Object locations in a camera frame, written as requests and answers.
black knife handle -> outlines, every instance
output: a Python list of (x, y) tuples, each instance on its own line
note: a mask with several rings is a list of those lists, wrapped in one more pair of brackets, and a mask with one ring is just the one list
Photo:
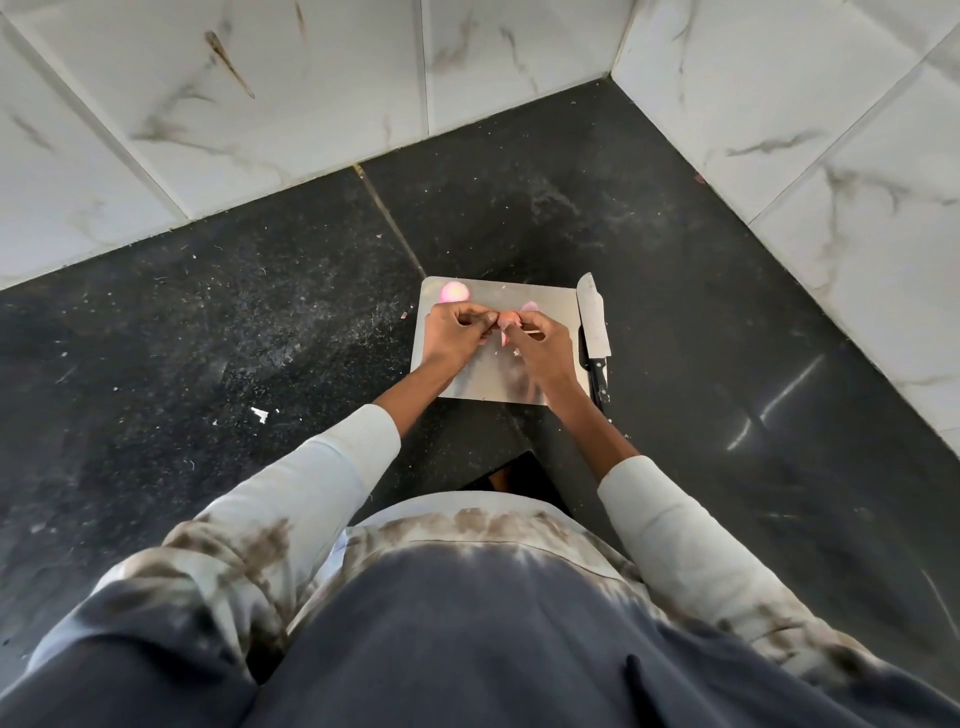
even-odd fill
[(588, 372), (593, 403), (597, 405), (597, 409), (606, 414), (607, 405), (610, 404), (610, 392), (607, 389), (607, 360), (591, 359)]

black granite floor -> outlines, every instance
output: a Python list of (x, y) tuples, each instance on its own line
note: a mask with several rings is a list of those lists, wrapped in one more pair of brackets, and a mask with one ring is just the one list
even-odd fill
[[(0, 687), (113, 563), (407, 369), (421, 270), (607, 302), (611, 415), (820, 616), (960, 695), (960, 462), (610, 81), (0, 292)], [(268, 410), (261, 424), (252, 406)], [(441, 400), (358, 515), (533, 449)]]

steel chopping board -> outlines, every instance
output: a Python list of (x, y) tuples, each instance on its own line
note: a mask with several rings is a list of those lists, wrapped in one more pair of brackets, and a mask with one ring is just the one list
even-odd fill
[[(574, 288), (557, 288), (549, 285), (527, 283), (502, 283), (498, 280), (451, 279), (430, 276), (420, 286), (420, 306), (417, 309), (417, 333), (414, 336), (414, 352), (410, 371), (417, 369), (423, 359), (423, 320), (434, 303), (440, 302), (440, 289), (451, 280), (458, 280), (470, 291), (474, 303), (497, 311), (514, 311), (529, 301), (534, 301), (540, 310), (555, 321), (570, 329), (574, 369), (577, 381), (589, 394), (587, 371), (577, 363), (580, 308)], [(516, 347), (507, 343), (500, 346), (500, 332), (496, 330), (490, 341), (481, 346), (467, 364), (441, 394), (457, 400), (489, 400), (519, 402), (523, 404), (546, 404), (543, 392), (527, 376), (523, 357)]]

tie-dye shirt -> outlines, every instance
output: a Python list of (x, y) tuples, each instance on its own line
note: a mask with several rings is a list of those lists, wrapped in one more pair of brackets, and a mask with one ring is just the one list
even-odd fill
[(0, 724), (960, 725), (647, 457), (599, 486), (621, 555), (500, 493), (347, 528), (398, 451), (362, 407), (118, 564)]

marble wall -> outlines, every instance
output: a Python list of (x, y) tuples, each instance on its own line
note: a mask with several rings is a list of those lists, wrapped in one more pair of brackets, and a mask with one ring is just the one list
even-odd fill
[(633, 2), (0, 0), (0, 287), (599, 78)]
[(114, 154), (0, 17), (0, 288), (185, 218)]
[(614, 79), (960, 454), (960, 3), (660, 0)]

